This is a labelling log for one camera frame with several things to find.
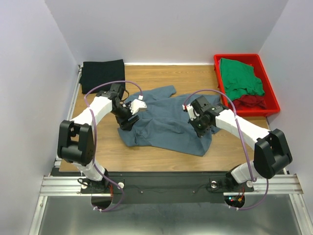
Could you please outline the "blue-grey t-shirt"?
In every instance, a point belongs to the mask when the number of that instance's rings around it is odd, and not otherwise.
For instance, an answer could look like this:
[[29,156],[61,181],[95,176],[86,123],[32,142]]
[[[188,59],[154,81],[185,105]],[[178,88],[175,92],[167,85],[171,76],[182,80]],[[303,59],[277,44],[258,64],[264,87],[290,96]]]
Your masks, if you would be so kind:
[[118,129],[126,146],[153,146],[201,157],[205,155],[213,134],[219,129],[211,127],[207,134],[199,138],[188,123],[189,115],[182,109],[188,95],[175,94],[173,85],[143,92],[147,109],[137,113],[139,120],[131,131]]

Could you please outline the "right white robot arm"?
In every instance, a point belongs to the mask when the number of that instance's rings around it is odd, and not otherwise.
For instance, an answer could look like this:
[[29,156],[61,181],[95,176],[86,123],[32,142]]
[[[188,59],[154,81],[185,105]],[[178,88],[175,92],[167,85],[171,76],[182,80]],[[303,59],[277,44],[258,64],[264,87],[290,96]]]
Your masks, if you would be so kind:
[[229,188],[259,177],[271,179],[292,162],[287,139],[279,129],[259,127],[222,104],[209,103],[203,95],[184,105],[183,110],[188,113],[188,122],[198,137],[217,127],[238,137],[243,147],[249,146],[254,151],[252,161],[247,160],[226,174],[225,184]]

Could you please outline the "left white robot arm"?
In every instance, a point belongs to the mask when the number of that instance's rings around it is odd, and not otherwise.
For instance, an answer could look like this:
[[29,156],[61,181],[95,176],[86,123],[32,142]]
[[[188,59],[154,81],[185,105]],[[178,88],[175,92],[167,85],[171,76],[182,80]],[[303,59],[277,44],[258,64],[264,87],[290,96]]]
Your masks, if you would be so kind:
[[60,123],[57,156],[73,164],[93,185],[102,185],[105,189],[121,188],[109,179],[108,171],[96,160],[97,125],[109,113],[116,117],[120,129],[130,131],[138,121],[137,113],[147,107],[143,100],[143,91],[133,101],[125,103],[122,98],[126,92],[124,81],[101,84],[87,94],[99,90],[92,103],[71,120]]

